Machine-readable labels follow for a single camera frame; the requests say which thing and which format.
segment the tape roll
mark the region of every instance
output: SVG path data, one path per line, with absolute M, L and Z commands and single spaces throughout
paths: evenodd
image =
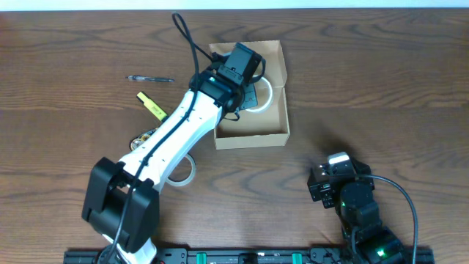
M 255 113 L 255 114 L 260 114 L 260 113 L 265 112 L 267 109 L 269 109 L 269 107 L 272 105 L 272 102 L 273 102 L 272 84 L 270 84 L 270 82 L 265 77 L 262 77 L 260 79 L 260 81 L 263 81 L 267 85 L 267 89 L 268 89 L 268 92 L 269 92 L 269 98 L 267 99 L 267 102 L 265 102 L 263 106 L 257 107 L 255 109 L 253 109 L 253 108 L 246 109 L 246 111 L 251 112 L 251 113 Z
M 187 158 L 189 160 L 189 162 L 191 163 L 191 167 L 192 167 L 192 170 L 191 170 L 191 173 L 189 174 L 189 176 L 187 178 L 185 178 L 184 180 L 181 180 L 181 181 L 174 181 L 174 180 L 171 180 L 169 179 L 169 177 L 166 179 L 166 182 L 170 185 L 170 186 L 174 186 L 174 187 L 183 187 L 183 186 L 186 186 L 188 185 L 192 179 L 196 176 L 196 162 L 194 161 L 194 159 L 192 158 L 191 155 L 189 154 L 186 154 L 184 156 L 184 158 Z

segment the wooden table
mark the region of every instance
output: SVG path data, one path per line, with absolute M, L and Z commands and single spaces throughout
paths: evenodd
M 191 151 L 189 188 L 166 186 L 156 241 L 191 247 L 342 243 L 313 203 L 310 166 L 348 151 L 413 198 L 419 244 L 469 262 L 469 10 L 182 12 L 194 40 L 280 40 L 292 134 L 285 147 Z M 201 67 L 207 64 L 199 55 Z M 107 243 L 81 219 L 89 172 L 158 125 L 144 90 L 172 112 L 193 63 L 169 11 L 0 13 L 0 263 L 60 263 Z M 173 84 L 130 83 L 130 74 Z M 377 183 L 385 222 L 406 244 L 403 196 Z

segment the pen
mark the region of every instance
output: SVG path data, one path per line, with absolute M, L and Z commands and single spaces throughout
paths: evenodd
M 133 80 L 133 81 L 174 82 L 174 79 L 162 78 L 162 77 L 127 76 L 125 78 L 127 78 L 129 80 Z

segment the black cable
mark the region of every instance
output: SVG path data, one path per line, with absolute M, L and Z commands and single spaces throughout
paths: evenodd
M 353 250 L 353 253 L 357 254 L 357 247 L 355 245 L 355 236 L 357 234 L 357 231 L 358 231 L 358 227 L 353 227 L 352 229 L 352 250 Z
M 101 252 L 98 255 L 96 255 L 95 261 L 93 263 L 100 263 L 100 258 L 103 256 L 103 254 L 105 254 L 111 248 L 111 246 L 112 244 L 107 245 L 103 250 L 101 250 Z
M 119 257 L 119 259 L 123 262 L 123 263 L 127 263 L 127 259 L 124 257 L 124 255 L 122 255 L 122 253 L 117 250 L 117 257 Z
M 182 24 L 182 26 L 184 27 L 184 30 L 185 30 L 185 34 L 183 34 L 182 30 L 180 29 L 176 17 L 179 18 L 179 20 L 181 21 L 181 24 Z M 193 63 L 194 63 L 194 66 L 195 66 L 195 74 L 194 74 L 195 86 L 191 87 L 192 91 L 193 91 L 192 101 L 191 101 L 191 104 L 189 106 L 189 109 L 184 114 L 184 117 L 182 117 L 181 120 L 142 159 L 142 161 L 140 163 L 140 166 L 137 169 L 137 173 L 135 173 L 133 181 L 130 184 L 129 190 L 127 192 L 127 198 L 125 199 L 125 202 L 124 202 L 124 208 L 122 209 L 122 215 L 120 217 L 119 226 L 117 227 L 116 236 L 115 236 L 114 241 L 111 245 L 111 249 L 110 249 L 111 251 L 106 255 L 106 258 L 103 261 L 103 263 L 105 263 L 105 264 L 107 264 L 109 262 L 109 260 L 111 259 L 111 256 L 114 254 L 114 251 L 117 248 L 117 244 L 119 243 L 118 241 L 119 241 L 119 237 L 120 237 L 120 234 L 121 234 L 121 231 L 122 231 L 122 225 L 124 223 L 125 214 L 127 213 L 133 190 L 135 189 L 137 183 L 139 182 L 139 176 L 141 174 L 141 171 L 148 164 L 148 160 L 153 156 L 153 153 L 155 153 L 155 151 L 184 123 L 184 121 L 186 121 L 189 118 L 189 116 L 191 115 L 193 106 L 196 103 L 197 92 L 199 91 L 199 86 L 197 85 L 197 82 L 199 81 L 199 61 L 197 60 L 197 53 L 196 53 L 195 44 L 192 41 L 191 33 L 189 32 L 189 28 L 185 24 L 184 19 L 182 18 L 182 16 L 177 12 L 173 12 L 172 18 L 173 18 L 173 22 L 176 25 L 176 27 L 180 30 L 180 32 L 183 34 L 185 39 L 188 40 L 189 44 L 191 45 Z
M 412 253 L 412 264 L 416 264 L 416 257 L 417 257 L 417 243 L 418 243 L 418 221 L 417 221 L 417 211 L 415 206 L 413 205 L 412 200 L 409 197 L 409 194 L 405 192 L 405 190 L 397 183 L 395 183 L 392 180 L 389 180 L 388 178 L 381 177 L 381 176 L 376 176 L 376 175 L 357 175 L 358 177 L 368 177 L 368 178 L 373 178 L 373 179 L 378 179 L 385 181 L 387 183 L 390 183 L 394 187 L 396 187 L 398 190 L 404 194 L 405 199 L 407 199 L 407 202 L 409 202 L 410 209 L 412 211 L 412 216 L 413 216 L 413 253 Z
M 176 18 L 173 16 L 173 22 L 174 22 L 174 25 L 177 27 L 177 29 L 179 30 L 179 32 L 181 32 L 181 35 L 188 41 L 192 41 L 191 39 L 191 35 L 190 34 L 186 34 L 184 33 L 184 31 L 181 29 L 181 27 L 179 26 Z M 213 61 L 212 57 L 207 54 L 203 49 L 201 49 L 197 44 L 193 43 L 193 46 L 198 50 L 200 51 L 202 54 L 204 54 L 211 62 Z

